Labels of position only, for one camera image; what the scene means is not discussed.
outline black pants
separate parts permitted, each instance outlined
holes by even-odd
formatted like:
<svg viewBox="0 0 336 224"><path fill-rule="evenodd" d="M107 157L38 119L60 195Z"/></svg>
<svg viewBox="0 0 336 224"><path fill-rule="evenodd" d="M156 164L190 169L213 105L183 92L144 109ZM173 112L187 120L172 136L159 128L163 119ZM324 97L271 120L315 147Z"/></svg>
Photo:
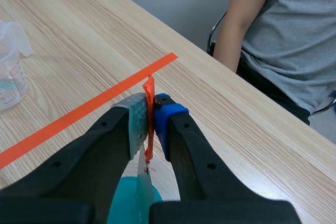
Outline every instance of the black pants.
<svg viewBox="0 0 336 224"><path fill-rule="evenodd" d="M237 74L284 109L295 115L298 119L308 125L310 124L308 120L308 117L310 116L309 111L297 106L288 96L285 95L285 93L283 93L261 74L251 69L242 59L239 61Z"/></svg>

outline orange paper strip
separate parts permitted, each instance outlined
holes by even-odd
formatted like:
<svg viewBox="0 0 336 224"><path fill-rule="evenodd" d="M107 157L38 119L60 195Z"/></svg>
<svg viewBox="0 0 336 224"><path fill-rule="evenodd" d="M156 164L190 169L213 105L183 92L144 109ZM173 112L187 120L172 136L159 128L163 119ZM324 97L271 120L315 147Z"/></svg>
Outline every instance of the orange paper strip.
<svg viewBox="0 0 336 224"><path fill-rule="evenodd" d="M177 59L172 52L0 153L0 169Z"/></svg>
<svg viewBox="0 0 336 224"><path fill-rule="evenodd" d="M148 145L145 151L146 163L153 158L154 147L154 96L155 86L154 78L152 75L148 76L148 80L142 85L143 90L146 93L147 99L147 121L148 121Z"/></svg>

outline person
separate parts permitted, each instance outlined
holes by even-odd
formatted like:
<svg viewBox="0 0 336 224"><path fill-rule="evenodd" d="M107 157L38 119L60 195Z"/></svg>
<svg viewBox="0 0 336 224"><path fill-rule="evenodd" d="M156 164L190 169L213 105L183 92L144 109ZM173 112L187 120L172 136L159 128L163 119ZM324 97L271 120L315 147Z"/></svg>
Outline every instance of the person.
<svg viewBox="0 0 336 224"><path fill-rule="evenodd" d="M336 87L336 0L231 0L213 56L309 124Z"/></svg>

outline wooden table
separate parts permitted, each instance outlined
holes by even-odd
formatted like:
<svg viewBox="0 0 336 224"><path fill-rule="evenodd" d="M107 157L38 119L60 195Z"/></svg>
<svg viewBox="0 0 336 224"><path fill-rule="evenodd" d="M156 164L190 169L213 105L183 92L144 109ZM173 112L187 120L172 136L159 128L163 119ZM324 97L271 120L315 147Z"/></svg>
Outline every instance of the wooden table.
<svg viewBox="0 0 336 224"><path fill-rule="evenodd" d="M0 152L168 52L156 91L189 108L214 150L249 188L285 199L303 223L336 220L336 147L130 0L0 0L22 24L28 93L0 112ZM84 133L124 92L0 170L0 187ZM158 143L155 154L163 157Z"/></svg>

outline orange tape strip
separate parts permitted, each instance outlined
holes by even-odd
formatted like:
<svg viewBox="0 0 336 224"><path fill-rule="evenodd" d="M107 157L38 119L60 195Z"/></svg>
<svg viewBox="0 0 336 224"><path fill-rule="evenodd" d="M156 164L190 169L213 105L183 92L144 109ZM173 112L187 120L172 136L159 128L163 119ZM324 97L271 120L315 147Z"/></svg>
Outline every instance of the orange tape strip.
<svg viewBox="0 0 336 224"><path fill-rule="evenodd" d="M172 52L0 153L0 169L177 59Z"/></svg>

